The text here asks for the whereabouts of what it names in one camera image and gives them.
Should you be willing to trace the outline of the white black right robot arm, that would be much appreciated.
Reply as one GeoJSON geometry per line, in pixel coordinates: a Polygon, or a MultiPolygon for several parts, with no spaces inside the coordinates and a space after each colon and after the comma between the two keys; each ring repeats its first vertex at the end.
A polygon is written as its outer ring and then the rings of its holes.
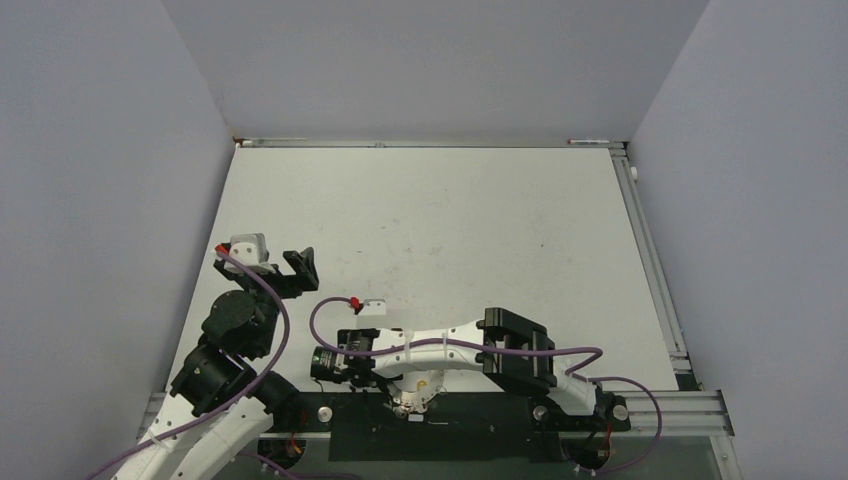
{"type": "Polygon", "coordinates": [[[445,391],[450,371],[478,372],[503,392],[538,399],[589,428],[616,409],[616,397],[579,371],[599,359],[598,347],[559,349],[547,329],[500,307],[482,319],[431,330],[343,329],[317,340],[310,376],[319,382],[377,389],[401,418],[423,415],[445,391]]]}

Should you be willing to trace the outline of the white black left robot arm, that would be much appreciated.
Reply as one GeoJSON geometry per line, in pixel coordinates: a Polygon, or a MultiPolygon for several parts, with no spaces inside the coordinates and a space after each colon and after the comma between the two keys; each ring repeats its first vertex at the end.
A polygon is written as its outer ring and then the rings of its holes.
{"type": "Polygon", "coordinates": [[[314,250],[284,252],[289,274],[270,262],[261,235],[236,236],[215,254],[214,268],[237,287],[211,304],[197,345],[117,479],[211,479],[261,433],[297,419],[298,389],[271,365],[251,363],[281,358],[290,334],[284,300],[319,287],[314,250]]]}

